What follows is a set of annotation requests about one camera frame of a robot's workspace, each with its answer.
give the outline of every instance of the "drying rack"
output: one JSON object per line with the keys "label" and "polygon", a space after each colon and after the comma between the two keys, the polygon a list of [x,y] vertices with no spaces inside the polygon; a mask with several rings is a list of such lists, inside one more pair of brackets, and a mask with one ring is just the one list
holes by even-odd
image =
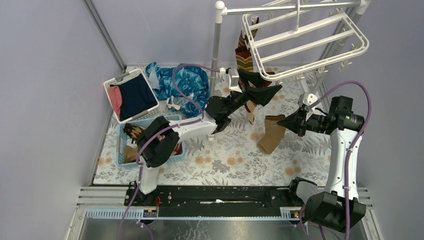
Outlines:
{"label": "drying rack", "polygon": [[[217,1],[215,3],[215,28],[214,28],[214,38],[213,38],[213,52],[212,52],[212,68],[218,68],[218,55],[219,55],[219,44],[221,36],[221,24],[223,22],[223,16],[228,15],[241,15],[243,22],[243,31],[247,36],[246,44],[249,46],[252,53],[252,57],[255,61],[255,64],[258,68],[260,75],[268,81],[278,81],[281,83],[283,79],[288,77],[295,76],[297,80],[301,82],[301,85],[305,92],[316,93],[319,88],[322,88],[322,82],[324,77],[328,72],[330,66],[334,63],[341,62],[340,70],[349,65],[351,62],[349,59],[357,57],[365,53],[369,47],[369,41],[361,30],[356,26],[356,22],[364,14],[366,8],[368,7],[370,0],[352,0],[347,2],[337,2],[336,0],[323,0],[319,3],[310,3],[307,4],[307,0],[297,0],[296,4],[287,4],[292,0],[275,0],[270,3],[264,4],[260,7],[246,7],[246,8],[227,8],[223,1]],[[330,14],[329,17],[316,22],[300,26],[299,19],[301,15],[317,9],[334,9],[334,12]],[[272,12],[284,12],[285,14],[273,18],[269,18],[266,21],[251,25],[249,22],[249,17],[252,14],[256,13],[272,13]],[[278,22],[286,21],[290,18],[296,17],[296,24],[293,26],[293,29],[290,31],[277,33],[276,35],[254,40],[254,34],[252,31],[259,28],[269,26]],[[333,34],[325,37],[323,39],[295,47],[286,51],[278,52],[269,56],[260,56],[259,48],[281,43],[288,39],[296,38],[298,36],[304,35],[306,33],[320,30],[326,26],[336,24],[337,27],[334,30]],[[343,52],[342,48],[348,37],[355,37],[357,44],[352,44],[352,47],[349,51]],[[322,45],[326,45],[321,57],[319,60],[308,63],[302,66],[295,67],[293,69],[278,72],[276,74],[268,74],[266,68],[264,67],[265,63],[281,59],[293,54],[297,54],[312,48],[316,48]],[[315,74],[317,81],[312,90],[309,89],[305,78],[302,73],[316,70]],[[214,95],[215,84],[216,84],[217,74],[215,72],[211,73],[210,77],[210,95]]]}

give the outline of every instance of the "white basket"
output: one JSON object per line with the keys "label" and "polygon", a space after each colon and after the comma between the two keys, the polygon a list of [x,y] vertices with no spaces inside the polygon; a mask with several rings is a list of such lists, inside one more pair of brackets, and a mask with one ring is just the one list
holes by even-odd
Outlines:
{"label": "white basket", "polygon": [[108,89],[111,88],[111,85],[121,85],[123,83],[126,83],[126,82],[134,79],[135,77],[137,77],[140,74],[143,76],[144,80],[147,82],[147,85],[150,88],[150,91],[153,93],[154,99],[156,99],[157,104],[155,106],[153,106],[153,107],[151,107],[151,108],[149,108],[145,111],[142,111],[135,116],[127,118],[123,121],[120,120],[119,116],[114,111],[113,115],[115,116],[116,120],[120,124],[129,122],[129,121],[133,121],[133,120],[136,120],[136,119],[148,119],[148,118],[152,118],[152,117],[160,114],[160,109],[158,108],[159,107],[158,98],[156,97],[155,93],[153,92],[152,87],[149,84],[149,81],[147,81],[146,75],[144,74],[144,72],[140,68],[136,68],[136,69],[131,70],[129,72],[125,72],[124,74],[117,76],[117,77],[114,77],[114,78],[107,80],[103,83],[104,90],[106,91],[107,98],[109,99],[109,103],[112,106],[111,97],[109,96],[109,93],[108,93]]}

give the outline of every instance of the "metal pole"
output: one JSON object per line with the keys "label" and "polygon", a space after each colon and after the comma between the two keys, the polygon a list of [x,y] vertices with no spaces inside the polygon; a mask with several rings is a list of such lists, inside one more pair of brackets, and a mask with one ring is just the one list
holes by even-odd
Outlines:
{"label": "metal pole", "polygon": [[[361,18],[361,16],[362,16],[361,14],[357,14],[357,13],[353,12],[353,17],[351,19],[356,24],[356,23],[358,23],[358,21]],[[343,23],[340,23],[340,24],[341,24],[340,32],[342,32],[342,29],[343,29],[344,24]],[[347,39],[348,38],[345,37],[345,38],[341,39],[339,42],[337,42],[337,45],[336,45],[334,51],[331,53],[331,56],[329,56],[329,55],[327,55],[327,56],[323,55],[322,56],[322,59],[327,58],[327,57],[332,57],[332,56],[335,56],[335,55],[339,54],[342,51],[342,49],[344,47],[344,44],[345,44],[345,42],[346,42]],[[327,65],[327,66],[325,66],[325,69],[329,69],[331,66],[332,66],[332,64],[331,65]],[[313,86],[312,91],[311,91],[312,94],[315,94],[318,91],[318,89],[320,88],[321,84],[324,82],[324,79],[325,79],[326,75],[327,75],[327,73],[326,72],[323,72],[321,74],[321,76],[319,76],[319,78],[316,80],[316,84]]]}
{"label": "metal pole", "polygon": [[[225,4],[223,1],[215,2],[215,32],[213,34],[213,50],[212,50],[212,64],[211,68],[218,69],[218,54],[220,51],[220,38],[221,38],[221,24],[223,23],[223,10]],[[215,84],[217,81],[217,73],[210,73],[209,81],[209,97],[215,95]]]}
{"label": "metal pole", "polygon": [[[361,4],[360,0],[348,1],[348,2],[330,2],[330,3],[314,3],[314,4],[302,4],[299,6],[299,10],[316,10],[316,9],[334,9],[334,8],[348,8],[348,7],[359,7]],[[285,6],[259,6],[259,7],[244,7],[244,8],[232,8],[223,11],[224,15],[235,15],[235,14],[256,14],[256,13],[268,13],[268,12],[279,12],[279,11],[295,11],[297,5],[285,5]]]}
{"label": "metal pole", "polygon": [[[213,51],[212,51],[212,65],[213,69],[218,68],[218,53],[220,50],[220,37],[221,37],[221,24],[215,23],[215,33],[213,34]],[[215,84],[217,80],[217,73],[210,73],[210,83],[209,83],[209,96],[215,95]]]}
{"label": "metal pole", "polygon": [[124,73],[125,67],[126,67],[124,60],[122,60],[122,57],[119,54],[119,51],[118,51],[117,47],[115,46],[114,42],[112,41],[112,38],[108,33],[108,30],[106,30],[106,27],[103,24],[103,21],[100,18],[100,15],[97,12],[97,9],[94,6],[93,1],[92,0],[83,0],[83,1],[85,3],[85,6],[88,9],[88,12],[90,13],[91,17],[93,18],[94,23],[96,24],[98,30],[100,31],[101,36],[103,37],[104,41],[106,42],[107,47],[109,48],[110,52],[112,53],[113,58],[115,59],[119,68],[121,69],[121,71]]}

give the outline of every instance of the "blue patterned cloth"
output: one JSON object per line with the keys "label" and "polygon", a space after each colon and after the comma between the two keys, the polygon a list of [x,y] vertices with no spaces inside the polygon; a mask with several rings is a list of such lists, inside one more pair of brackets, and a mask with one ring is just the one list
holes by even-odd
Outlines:
{"label": "blue patterned cloth", "polygon": [[[158,67],[156,62],[152,62],[146,67],[145,71],[149,79],[157,79],[159,82],[159,89],[153,89],[158,100],[166,100],[171,96],[181,97],[171,79],[173,70],[174,67]],[[192,95],[191,99],[199,104],[203,110],[205,109],[209,98],[208,75],[205,71],[196,66],[182,67],[175,74],[175,83],[181,92],[186,96]],[[187,118],[193,118],[201,114],[200,110],[188,100],[181,101],[180,105],[182,114]]]}

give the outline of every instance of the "lavender wall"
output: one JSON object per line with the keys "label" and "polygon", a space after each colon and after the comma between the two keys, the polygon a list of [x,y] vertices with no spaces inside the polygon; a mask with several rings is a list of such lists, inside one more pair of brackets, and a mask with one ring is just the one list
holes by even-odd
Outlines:
{"label": "lavender wall", "polygon": [[[357,180],[369,190],[385,240],[423,239],[423,10],[422,1],[373,1],[358,23],[369,50],[344,72],[333,67],[325,80],[328,89],[356,80],[370,93]],[[343,86],[338,95],[353,98],[353,110],[367,114],[357,86]]]}
{"label": "lavender wall", "polygon": [[[179,63],[211,64],[214,40],[216,0],[94,0],[102,20],[119,53],[127,65],[149,64],[157,61],[162,65]],[[228,8],[257,7],[272,0],[224,0]],[[328,17],[329,10],[316,10],[300,16],[300,25]],[[258,14],[261,21],[267,13]],[[257,40],[292,30],[295,17],[259,29]],[[242,15],[225,16],[221,29],[219,61],[236,64],[234,49],[242,29]],[[333,33],[334,26],[263,47],[259,52],[266,57],[282,50],[311,43]],[[310,63],[317,60],[323,48],[309,50],[270,65]]]}
{"label": "lavender wall", "polygon": [[0,239],[63,239],[120,70],[82,0],[3,0],[0,33]]}

